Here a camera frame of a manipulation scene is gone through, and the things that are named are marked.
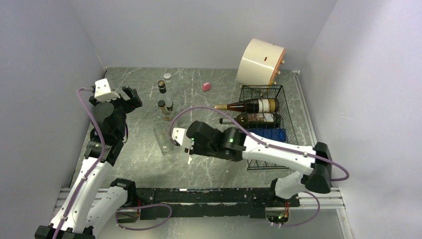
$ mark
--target white drum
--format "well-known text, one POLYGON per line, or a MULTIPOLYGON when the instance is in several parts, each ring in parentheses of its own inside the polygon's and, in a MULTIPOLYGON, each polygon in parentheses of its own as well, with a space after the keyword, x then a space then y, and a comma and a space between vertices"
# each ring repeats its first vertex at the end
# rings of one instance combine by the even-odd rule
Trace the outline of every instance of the white drum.
POLYGON ((284 53, 284 47, 253 38, 240 61, 237 82, 246 86, 274 84, 284 53))

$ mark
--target white bracket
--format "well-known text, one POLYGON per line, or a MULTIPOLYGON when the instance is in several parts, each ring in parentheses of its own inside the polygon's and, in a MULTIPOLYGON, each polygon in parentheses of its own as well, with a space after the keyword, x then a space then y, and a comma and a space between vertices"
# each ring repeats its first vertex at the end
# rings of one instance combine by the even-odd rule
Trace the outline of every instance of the white bracket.
POLYGON ((120 95, 113 91, 111 82, 107 78, 95 81, 95 99, 99 102, 111 101, 120 98, 120 95))

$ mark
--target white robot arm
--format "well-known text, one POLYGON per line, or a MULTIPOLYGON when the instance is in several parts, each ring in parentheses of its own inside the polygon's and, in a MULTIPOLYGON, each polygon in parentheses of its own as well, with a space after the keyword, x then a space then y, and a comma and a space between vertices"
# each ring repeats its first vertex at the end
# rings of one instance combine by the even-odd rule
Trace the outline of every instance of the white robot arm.
POLYGON ((93 239, 118 208, 122 205, 137 206, 135 183, 116 179, 111 183, 107 195, 91 209, 104 177, 114 166, 123 147, 126 114, 142 106, 136 89, 122 87, 122 90, 129 96, 129 100, 116 93, 107 79, 98 80, 92 86, 92 116, 104 137, 105 149, 102 149, 101 140, 94 128, 75 185, 49 226, 38 227, 36 239, 53 238, 57 228, 56 238, 93 239), (102 151, 103 157, 98 161, 102 151))
POLYGON ((172 139, 189 154, 233 161, 258 159, 295 170, 289 176, 277 180, 274 190, 279 198, 288 199, 306 190, 317 193, 330 192, 331 165, 306 156, 313 154, 331 160, 326 144, 317 143, 315 147, 297 146, 266 139, 253 133, 251 135, 261 139, 265 144, 258 143, 237 128, 231 127, 221 132, 204 122, 196 121, 188 129, 174 128, 172 139), (305 153, 281 151, 268 147, 269 144, 305 153))

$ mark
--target pink object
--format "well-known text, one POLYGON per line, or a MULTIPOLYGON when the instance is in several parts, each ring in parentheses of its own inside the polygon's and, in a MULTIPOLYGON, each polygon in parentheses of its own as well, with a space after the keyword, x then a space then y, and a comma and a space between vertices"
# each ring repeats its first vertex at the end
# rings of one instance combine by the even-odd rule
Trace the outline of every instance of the pink object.
POLYGON ((204 83, 204 84, 202 85, 202 91, 203 91, 203 92, 205 92, 205 91, 209 91, 210 89, 211 89, 211 84, 210 84, 209 82, 204 83))

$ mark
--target metal table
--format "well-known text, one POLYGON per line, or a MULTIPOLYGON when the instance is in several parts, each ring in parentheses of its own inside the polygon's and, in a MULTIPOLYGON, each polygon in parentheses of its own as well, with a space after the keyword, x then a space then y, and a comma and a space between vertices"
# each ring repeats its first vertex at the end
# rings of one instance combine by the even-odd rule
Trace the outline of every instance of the metal table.
MULTIPOLYGON (((153 121, 158 114, 155 97, 158 80, 164 73, 171 73, 168 88, 176 93, 176 100, 183 109, 191 106, 210 106, 236 102, 240 95, 240 85, 235 82, 236 69, 174 69, 174 68, 109 68, 105 75, 112 81, 118 93, 121 87, 130 86, 138 90, 143 107, 127 115, 129 139, 124 145, 111 173, 105 178, 102 187, 108 188, 115 178, 135 181, 137 187, 268 187, 271 180, 285 177, 289 169, 247 171, 246 160, 232 162, 222 159, 192 155, 189 157, 180 149, 175 156, 163 156, 153 134, 153 121), (202 83, 210 82, 208 92, 202 92, 202 83)), ((291 71, 282 71, 276 79, 285 88, 286 99, 291 113, 292 123, 300 145, 312 145, 304 108, 298 94, 291 71)), ((187 128, 191 122, 201 120, 213 127, 224 129, 220 125, 220 115, 207 110, 195 110, 183 115, 178 121, 179 127, 187 128)), ((83 153, 89 141, 89 134, 76 166, 72 184, 79 174, 84 159, 83 153)))
MULTIPOLYGON (((247 171, 247 162, 231 162, 222 159, 193 155, 188 156, 180 150, 175 156, 164 157, 153 134, 153 121, 158 114, 155 97, 158 94, 157 82, 165 73, 172 74, 167 83, 176 93, 176 100, 183 108, 190 106, 210 106, 236 102, 240 87, 235 82, 236 69, 175 69, 175 68, 108 68, 105 75, 112 81, 116 91, 121 93, 122 86, 138 90, 143 107, 127 116, 129 140, 121 151, 114 168, 102 183, 96 198, 106 191, 115 178, 126 178, 136 182, 137 187, 149 188, 208 188, 208 187, 268 187, 271 180, 291 173, 289 169, 247 171), (202 92, 202 83, 210 82, 210 91, 202 92)), ((284 87, 286 100, 299 145, 314 145, 316 142, 312 123, 300 88, 299 78, 292 71, 282 71, 276 79, 284 87)), ((205 121, 213 127, 225 129, 218 124, 220 116, 206 110, 196 110, 183 115, 179 127, 188 127, 195 120, 205 121)), ((85 138, 76 166, 72 184, 78 175, 89 141, 85 138)), ((69 189, 62 189, 55 212, 61 207, 69 189)), ((111 218, 103 228, 99 238, 258 238, 258 237, 295 237, 295 238, 352 238, 343 200, 338 188, 330 195, 319 195, 320 215, 312 222, 298 228, 278 229, 257 223, 262 220, 248 217, 203 217, 171 218, 163 226, 145 232, 124 231, 115 226, 111 218)), ((306 220, 316 208, 315 200, 300 194, 302 206, 292 208, 291 223, 306 220)), ((142 220, 132 227, 148 227, 161 220, 142 220)))

